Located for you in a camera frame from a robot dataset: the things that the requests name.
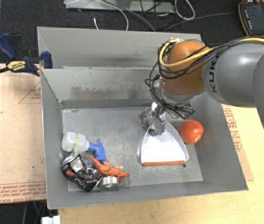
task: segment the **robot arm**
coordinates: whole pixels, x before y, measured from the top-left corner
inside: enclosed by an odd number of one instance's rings
[[[158,68],[162,78],[151,87],[152,97],[170,110],[188,108],[194,96],[206,91],[222,104],[258,108],[264,126],[264,37],[212,48],[197,40],[171,39],[158,50]]]

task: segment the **yellow cable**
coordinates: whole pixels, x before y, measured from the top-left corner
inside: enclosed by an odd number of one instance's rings
[[[164,63],[164,62],[163,62],[163,54],[164,54],[164,52],[165,52],[167,46],[170,45],[171,43],[176,43],[176,42],[180,42],[180,41],[183,41],[183,40],[181,40],[181,39],[179,39],[179,38],[177,38],[177,39],[172,39],[172,40],[167,41],[167,42],[163,45],[163,47],[161,48],[160,54],[159,54],[159,63],[160,63],[162,66],[164,66],[164,67],[174,67],[174,66],[182,65],[182,64],[184,64],[184,63],[186,63],[186,62],[192,61],[193,59],[200,58],[200,57],[204,56],[205,54],[209,53],[210,51],[212,51],[213,49],[216,48],[216,47],[213,47],[213,48],[211,48],[210,50],[202,51],[202,52],[200,52],[200,53],[198,53],[198,54],[195,54],[195,55],[193,55],[193,56],[191,56],[191,57],[189,57],[189,58],[186,58],[186,59],[184,59],[184,60],[182,60],[182,61],[179,61],[179,62],[176,62],[176,63],[172,63],[172,64],[166,64],[166,63]],[[243,38],[243,39],[241,39],[241,40],[239,40],[239,41],[236,41],[235,43],[238,43],[238,42],[246,42],[246,41],[262,42],[262,43],[264,43],[264,39],[263,39],[263,38],[255,38],[255,37]]]

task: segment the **trash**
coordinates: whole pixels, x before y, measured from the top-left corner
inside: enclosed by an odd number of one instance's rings
[[[129,172],[123,172],[118,166],[111,167],[100,139],[94,144],[82,134],[67,132],[62,149],[70,153],[61,164],[63,174],[85,191],[128,186]],[[91,152],[93,156],[85,156],[84,152]]]

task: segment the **clamp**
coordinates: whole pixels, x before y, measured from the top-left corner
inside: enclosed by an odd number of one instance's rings
[[[0,50],[9,57],[6,67],[0,69],[0,73],[10,70],[14,73],[26,72],[40,76],[39,68],[34,64],[41,60],[44,61],[44,68],[53,68],[52,57],[48,51],[42,52],[39,57],[30,59],[29,56],[22,55],[20,46],[20,34],[9,35],[9,33],[5,33],[0,36]]]

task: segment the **gray metal bin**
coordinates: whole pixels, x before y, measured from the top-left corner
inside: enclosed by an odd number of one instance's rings
[[[186,167],[142,167],[137,149],[145,130],[139,114],[153,101],[144,83],[157,48],[199,35],[38,28],[39,52],[52,54],[42,69],[43,136],[49,209],[247,190],[221,104],[206,93],[192,99],[203,138],[187,145]],[[171,123],[178,127],[180,120]],[[130,172],[129,187],[85,192],[62,173],[65,132],[101,138],[110,164]]]

